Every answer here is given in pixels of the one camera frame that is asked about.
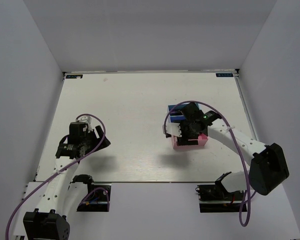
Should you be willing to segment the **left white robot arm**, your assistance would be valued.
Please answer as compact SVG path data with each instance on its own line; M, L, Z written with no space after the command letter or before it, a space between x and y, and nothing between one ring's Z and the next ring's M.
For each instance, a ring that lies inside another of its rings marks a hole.
M110 146L105 125L91 126L91 117L76 118L69 132L59 142L51 176L44 182L46 190L33 211L23 217L29 240L67 240L69 212L95 196L93 178L75 172L83 158Z

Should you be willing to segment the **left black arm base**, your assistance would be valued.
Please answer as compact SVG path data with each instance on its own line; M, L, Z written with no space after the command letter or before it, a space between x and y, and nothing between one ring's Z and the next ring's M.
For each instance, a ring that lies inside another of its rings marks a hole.
M111 184L90 184L87 187L88 198L81 202L76 211L89 213L106 213L110 210Z

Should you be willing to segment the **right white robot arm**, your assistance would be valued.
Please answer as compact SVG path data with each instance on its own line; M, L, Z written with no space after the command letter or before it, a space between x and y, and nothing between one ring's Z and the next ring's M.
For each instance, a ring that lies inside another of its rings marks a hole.
M251 139L231 126L220 112L203 112L194 102L180 111L190 133L204 134L240 157L242 171L227 173L215 181L219 198L226 200L236 191L250 189L266 196L290 176L284 151L277 143L265 144Z

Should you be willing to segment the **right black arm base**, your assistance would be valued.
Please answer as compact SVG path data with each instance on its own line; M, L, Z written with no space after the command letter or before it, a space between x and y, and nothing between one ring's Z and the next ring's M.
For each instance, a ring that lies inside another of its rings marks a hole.
M223 193L215 184L197 185L200 213L239 213L243 191Z

